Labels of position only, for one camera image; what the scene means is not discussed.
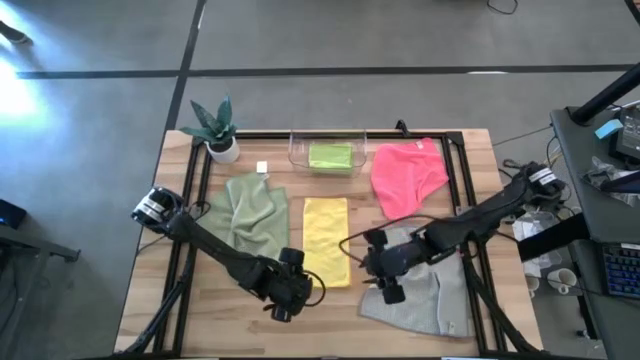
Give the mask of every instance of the pink towel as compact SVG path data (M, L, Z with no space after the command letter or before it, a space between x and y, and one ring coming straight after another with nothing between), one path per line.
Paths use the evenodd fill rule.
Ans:
M373 159L371 184L391 220L421 209L422 201L448 180L440 152L429 138L381 145Z

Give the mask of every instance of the wooden table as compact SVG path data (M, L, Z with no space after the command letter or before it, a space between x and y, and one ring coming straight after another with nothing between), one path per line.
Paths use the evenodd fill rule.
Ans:
M476 197L482 201L502 189L489 132L482 129L461 130ZM287 140L241 140L240 159L233 164L213 164L208 196L221 191L230 176L256 169L257 161L268 161L271 188L286 187L289 198L291 246L302 248L302 210L305 197L346 197L349 202L349 227L355 233L380 224L384 218L369 181L373 154L382 143L406 143L412 140L369 140L367 163L355 178L317 178L294 173L287 151ZM191 137L177 131L166 135L155 184L182 191ZM198 160L194 180L196 198L203 156ZM459 162L454 156L456 172ZM464 197L462 176L458 188ZM449 189L444 186L424 202L424 213L434 216L453 214ZM140 246L157 238L143 231ZM167 271L171 242L162 240L145 249L136 259L116 350L130 345L157 310ZM364 239L351 243L358 256L366 252ZM488 243L489 258L501 307L516 328L534 346L541 348L540 334L529 299L517 246L499 236ZM213 259L199 253L191 292L189 316L183 342L183 356L257 357L257 356L470 356L477 355L475 338L415 334L396 329L357 315L358 304L366 286L362 269L352 262L352 285L329 289L324 302L305 308L289 324L278 323L262 311L263 303L241 290ZM174 310L167 339L173 339ZM492 343L492 330L483 309L485 332Z

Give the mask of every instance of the computer keyboard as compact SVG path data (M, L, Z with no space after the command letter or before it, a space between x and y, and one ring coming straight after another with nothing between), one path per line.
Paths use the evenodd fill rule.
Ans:
M602 255L607 292L640 299L640 247L603 244Z

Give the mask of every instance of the green towel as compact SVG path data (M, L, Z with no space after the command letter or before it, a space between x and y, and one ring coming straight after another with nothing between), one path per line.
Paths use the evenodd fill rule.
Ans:
M311 144L309 167L315 169L350 169L353 166L351 144Z
M284 188L269 190L266 175L229 179L198 224L236 250L278 259L289 246L289 206Z

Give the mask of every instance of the clear plastic container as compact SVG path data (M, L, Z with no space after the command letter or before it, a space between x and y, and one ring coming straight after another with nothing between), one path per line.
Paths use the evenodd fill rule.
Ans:
M289 161L309 175L355 176L367 162L366 131L291 131Z

